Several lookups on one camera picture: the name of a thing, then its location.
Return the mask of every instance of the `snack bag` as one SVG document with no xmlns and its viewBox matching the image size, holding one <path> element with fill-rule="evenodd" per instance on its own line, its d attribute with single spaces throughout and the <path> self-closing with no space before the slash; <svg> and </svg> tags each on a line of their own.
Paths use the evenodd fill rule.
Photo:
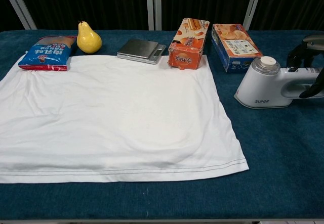
<svg viewBox="0 0 324 224">
<path fill-rule="evenodd" d="M 66 71 L 76 36 L 46 36 L 34 44 L 18 66 L 25 70 Z"/>
</svg>

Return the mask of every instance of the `white towel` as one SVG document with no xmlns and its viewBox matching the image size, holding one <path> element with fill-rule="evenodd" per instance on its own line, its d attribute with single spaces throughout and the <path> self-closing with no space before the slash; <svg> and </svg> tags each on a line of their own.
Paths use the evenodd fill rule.
<svg viewBox="0 0 324 224">
<path fill-rule="evenodd" d="M 167 60 L 76 56 L 64 72 L 16 63 L 0 82 L 0 183 L 184 181 L 249 169 L 206 56 L 198 70 Z"/>
</svg>

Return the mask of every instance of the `digital scale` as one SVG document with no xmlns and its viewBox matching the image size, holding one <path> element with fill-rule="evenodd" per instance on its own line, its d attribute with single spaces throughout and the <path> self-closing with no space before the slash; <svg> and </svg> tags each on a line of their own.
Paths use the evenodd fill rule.
<svg viewBox="0 0 324 224">
<path fill-rule="evenodd" d="M 131 38 L 117 52 L 117 57 L 132 61 L 156 64 L 166 46 L 158 42 Z"/>
</svg>

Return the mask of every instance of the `yellow pear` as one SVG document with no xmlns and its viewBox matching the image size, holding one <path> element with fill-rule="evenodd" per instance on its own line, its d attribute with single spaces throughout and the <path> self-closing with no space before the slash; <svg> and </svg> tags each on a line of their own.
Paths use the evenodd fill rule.
<svg viewBox="0 0 324 224">
<path fill-rule="evenodd" d="M 76 44 L 83 52 L 93 54 L 101 48 L 101 37 L 92 30 L 87 22 L 80 22 L 78 30 Z"/>
</svg>

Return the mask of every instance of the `table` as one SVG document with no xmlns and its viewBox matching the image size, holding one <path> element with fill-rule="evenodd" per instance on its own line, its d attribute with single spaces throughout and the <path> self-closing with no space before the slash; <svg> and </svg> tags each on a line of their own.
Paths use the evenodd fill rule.
<svg viewBox="0 0 324 224">
<path fill-rule="evenodd" d="M 284 66 L 288 52 L 311 32 L 249 34 L 264 55 Z M 76 33 L 0 33 L 0 79 L 39 37 Z M 129 38 L 169 45 L 175 35 L 174 31 L 98 33 L 103 47 L 97 54 L 105 55 L 116 55 Z M 324 99 L 294 100 L 282 109 L 248 109 L 233 98 L 244 74 L 225 73 L 210 35 L 205 54 L 249 171 L 183 182 L 1 184 L 0 220 L 324 218 Z"/>
</svg>

